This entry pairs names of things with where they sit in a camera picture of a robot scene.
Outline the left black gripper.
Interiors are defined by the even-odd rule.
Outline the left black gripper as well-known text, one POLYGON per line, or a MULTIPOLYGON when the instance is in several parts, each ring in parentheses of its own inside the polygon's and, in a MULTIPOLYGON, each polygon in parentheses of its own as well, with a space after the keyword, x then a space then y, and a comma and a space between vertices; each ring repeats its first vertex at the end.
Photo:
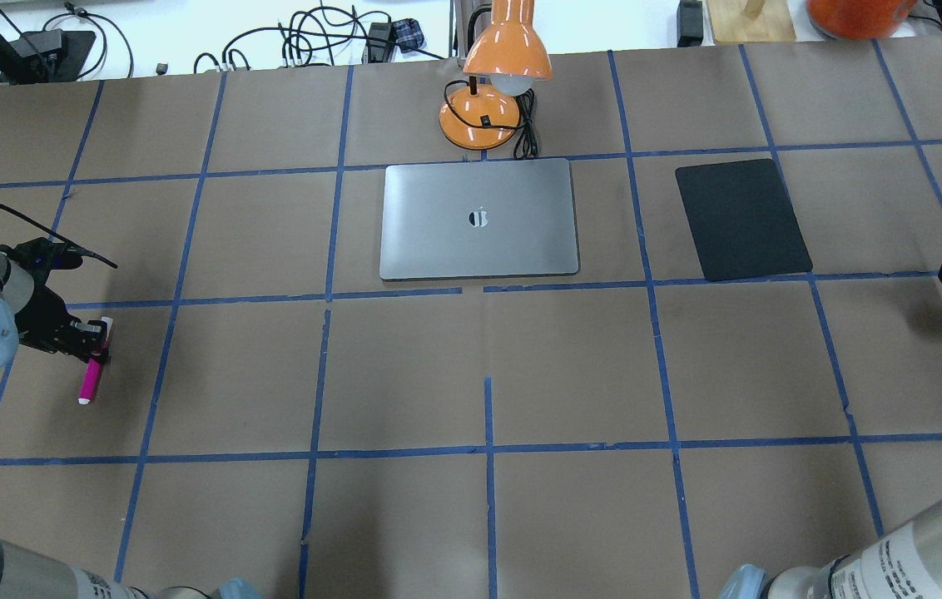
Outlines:
POLYGON ((84 364, 108 363, 113 322, 84 322, 69 314, 62 297, 36 281, 28 303, 16 312, 15 322, 19 344, 72 356, 84 364))

